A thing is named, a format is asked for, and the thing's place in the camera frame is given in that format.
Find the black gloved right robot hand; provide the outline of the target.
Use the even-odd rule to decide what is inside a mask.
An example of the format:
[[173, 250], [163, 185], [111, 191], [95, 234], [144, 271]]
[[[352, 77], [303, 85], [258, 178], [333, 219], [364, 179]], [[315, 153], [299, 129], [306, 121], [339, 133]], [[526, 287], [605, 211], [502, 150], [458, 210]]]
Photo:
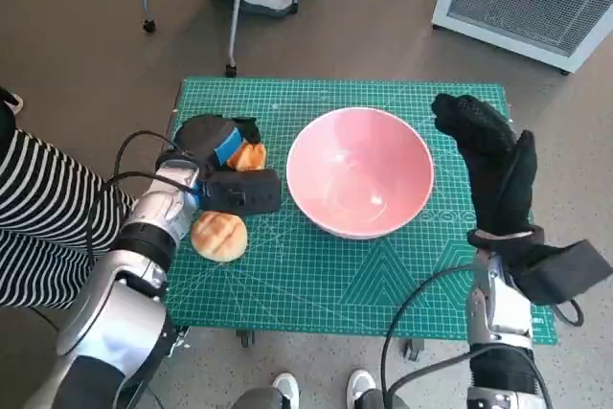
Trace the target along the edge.
[[441, 93], [431, 104], [436, 129], [453, 138], [468, 170], [477, 228], [497, 237], [529, 229], [537, 171], [534, 134], [516, 135], [494, 107]]

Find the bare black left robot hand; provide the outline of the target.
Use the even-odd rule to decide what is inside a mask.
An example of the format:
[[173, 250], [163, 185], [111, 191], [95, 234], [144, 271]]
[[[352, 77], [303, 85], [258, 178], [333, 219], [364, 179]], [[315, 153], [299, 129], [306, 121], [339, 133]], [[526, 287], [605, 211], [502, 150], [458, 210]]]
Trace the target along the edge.
[[253, 117], [202, 114], [185, 121], [173, 141], [196, 160], [201, 170], [222, 170], [244, 142], [259, 144], [261, 133]]

